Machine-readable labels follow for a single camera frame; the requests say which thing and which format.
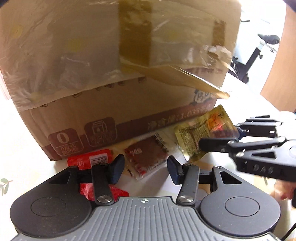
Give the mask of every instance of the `white wall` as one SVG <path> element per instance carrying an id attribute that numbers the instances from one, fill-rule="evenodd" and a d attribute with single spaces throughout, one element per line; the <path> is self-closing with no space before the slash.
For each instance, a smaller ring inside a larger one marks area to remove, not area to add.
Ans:
<path id="1" fill-rule="evenodd" d="M 286 4 L 282 0 L 240 0 L 240 2 L 243 11 L 241 19 L 251 21 L 240 23 L 234 56 L 245 64 L 261 41 L 257 34 L 274 34 L 281 38 Z M 276 50 L 278 47 L 278 44 L 273 45 Z M 257 58 L 248 72 L 250 79 L 248 85 L 255 93 L 261 92 L 276 57 L 276 53 L 272 53 L 268 47 L 263 47 L 261 54 L 263 58 Z"/>

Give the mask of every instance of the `red plastic wrapper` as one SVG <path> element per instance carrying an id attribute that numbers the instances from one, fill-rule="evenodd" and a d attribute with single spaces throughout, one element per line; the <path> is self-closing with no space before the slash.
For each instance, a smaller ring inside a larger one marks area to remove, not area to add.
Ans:
<path id="1" fill-rule="evenodd" d="M 83 155 L 72 156 L 67 160 L 68 166 L 78 166 L 79 170 L 91 169 L 95 164 L 113 161 L 112 153 L 109 149 L 94 151 Z M 114 185 L 109 185 L 113 198 L 117 201 L 118 197 L 129 197 L 129 193 L 121 190 Z M 92 183 L 81 183 L 80 194 L 84 195 L 88 200 L 94 201 L 94 188 Z"/>

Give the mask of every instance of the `bicycle seat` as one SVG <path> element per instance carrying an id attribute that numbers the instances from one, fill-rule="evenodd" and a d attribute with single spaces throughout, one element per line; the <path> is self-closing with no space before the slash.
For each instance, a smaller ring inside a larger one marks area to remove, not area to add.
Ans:
<path id="1" fill-rule="evenodd" d="M 279 36 L 277 36 L 277 35 L 258 34 L 258 37 L 263 39 L 267 44 L 278 44 L 279 43 Z"/>

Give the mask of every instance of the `gold snack package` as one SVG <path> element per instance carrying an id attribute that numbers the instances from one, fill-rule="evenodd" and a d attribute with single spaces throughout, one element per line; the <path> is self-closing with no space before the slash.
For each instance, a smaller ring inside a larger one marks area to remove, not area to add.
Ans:
<path id="1" fill-rule="evenodd" d="M 191 158 L 201 159 L 206 154 L 198 146 L 198 141 L 203 137 L 239 137 L 238 130 L 222 105 L 192 121 L 176 126 L 174 131 L 187 161 Z"/>

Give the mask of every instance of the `milk carton icon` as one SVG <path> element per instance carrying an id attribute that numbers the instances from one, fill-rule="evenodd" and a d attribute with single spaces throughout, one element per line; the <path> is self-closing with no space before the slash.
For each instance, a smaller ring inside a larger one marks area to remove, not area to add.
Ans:
<path id="1" fill-rule="evenodd" d="M 93 130 L 94 135 L 108 131 L 107 125 L 103 120 L 98 120 L 98 121 L 93 122 L 92 130 Z"/>

